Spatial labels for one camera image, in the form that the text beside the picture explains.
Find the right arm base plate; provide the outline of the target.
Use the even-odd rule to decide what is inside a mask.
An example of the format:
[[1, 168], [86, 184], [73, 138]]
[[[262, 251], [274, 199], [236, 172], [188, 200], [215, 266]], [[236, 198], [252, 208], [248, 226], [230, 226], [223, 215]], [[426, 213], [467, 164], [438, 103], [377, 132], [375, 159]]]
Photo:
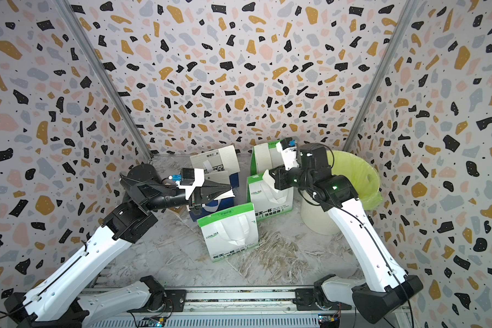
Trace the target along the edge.
[[298, 311], [345, 311], [352, 309], [352, 306], [339, 302], [324, 301], [321, 303], [317, 300], [313, 288], [295, 289], [295, 298], [292, 302]]

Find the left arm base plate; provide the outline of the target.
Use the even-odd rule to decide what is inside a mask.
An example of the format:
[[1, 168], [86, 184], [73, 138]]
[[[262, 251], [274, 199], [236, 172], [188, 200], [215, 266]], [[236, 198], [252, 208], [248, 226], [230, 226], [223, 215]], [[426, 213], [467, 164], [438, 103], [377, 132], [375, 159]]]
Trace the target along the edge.
[[182, 289], [154, 292], [142, 307], [131, 309], [128, 312], [152, 315], [182, 312], [185, 306], [186, 296], [187, 291]]

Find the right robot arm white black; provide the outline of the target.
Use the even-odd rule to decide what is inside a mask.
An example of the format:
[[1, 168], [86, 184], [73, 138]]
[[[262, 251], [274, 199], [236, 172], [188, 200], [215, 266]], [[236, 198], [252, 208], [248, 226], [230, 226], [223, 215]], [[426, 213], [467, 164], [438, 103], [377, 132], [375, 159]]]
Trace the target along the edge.
[[378, 323], [423, 289], [418, 276], [396, 262], [374, 230], [355, 187], [342, 175], [332, 174], [334, 159], [319, 143], [298, 146], [287, 137], [276, 145], [283, 165], [263, 178], [269, 187], [306, 192], [340, 228], [361, 266], [364, 278], [329, 275], [314, 283], [314, 301], [320, 308], [339, 303], [354, 307], [366, 321]]

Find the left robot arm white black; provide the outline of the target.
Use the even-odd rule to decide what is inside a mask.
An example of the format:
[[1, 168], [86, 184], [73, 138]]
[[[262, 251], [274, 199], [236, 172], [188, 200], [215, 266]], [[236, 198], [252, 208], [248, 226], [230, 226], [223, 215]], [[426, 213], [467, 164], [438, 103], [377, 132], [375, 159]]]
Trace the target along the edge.
[[187, 207], [199, 211], [230, 184], [206, 180], [203, 169], [184, 168], [165, 185], [156, 169], [140, 164], [120, 176], [124, 201], [56, 272], [26, 293], [15, 292], [4, 302], [0, 320], [18, 327], [88, 327], [122, 312], [167, 310], [165, 288], [145, 276], [133, 284], [99, 296], [81, 297], [82, 290], [118, 255], [138, 242], [157, 222], [163, 209]]

